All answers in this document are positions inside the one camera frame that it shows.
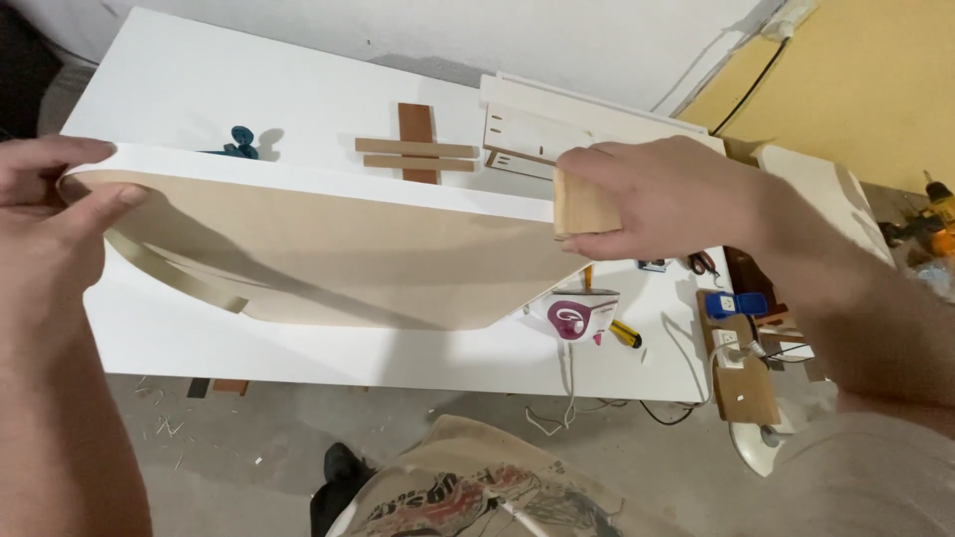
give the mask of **hand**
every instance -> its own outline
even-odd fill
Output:
[[[30,337],[56,315],[82,311],[83,291],[103,271],[103,232],[148,193],[124,183],[92,193],[63,184],[74,202],[67,208],[55,182],[67,166],[113,151],[104,141],[63,136],[0,143],[0,338]]]
[[[616,194],[623,228],[581,234],[563,249],[590,259],[662,259],[757,239],[761,198],[785,184],[687,137],[577,147],[560,169]]]

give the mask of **person's leg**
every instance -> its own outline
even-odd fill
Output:
[[[325,537],[338,515],[349,506],[375,471],[342,442],[325,452],[325,484],[311,499],[311,536]]]

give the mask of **graphic print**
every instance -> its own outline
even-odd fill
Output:
[[[558,477],[563,474],[561,462],[537,473],[513,464],[466,477],[440,473],[432,487],[376,505],[351,535],[498,537],[512,524],[527,523],[555,526],[551,534],[622,537],[611,519],[623,500],[616,513],[607,513],[585,489]]]

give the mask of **workbench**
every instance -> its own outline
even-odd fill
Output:
[[[435,141],[481,146],[476,88],[133,9],[62,132],[217,150],[244,125],[263,160],[399,180],[400,170],[362,167],[353,151],[355,137],[397,140],[398,102],[433,107]],[[441,183],[541,199],[552,188],[490,168],[441,172]],[[722,248],[708,252],[726,274]],[[719,280],[730,290],[729,278]],[[575,346],[578,396],[707,398],[695,294],[715,289],[711,276],[606,262],[594,268],[594,287],[621,293],[617,318],[644,348],[610,334],[599,347]],[[511,319],[469,332],[268,323],[168,288],[108,246],[85,304],[109,373],[566,394],[558,343]]]

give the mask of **yellow wall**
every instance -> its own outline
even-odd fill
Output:
[[[819,0],[721,138],[842,163],[860,181],[955,188],[955,1]],[[715,128],[777,43],[756,37],[680,115]]]

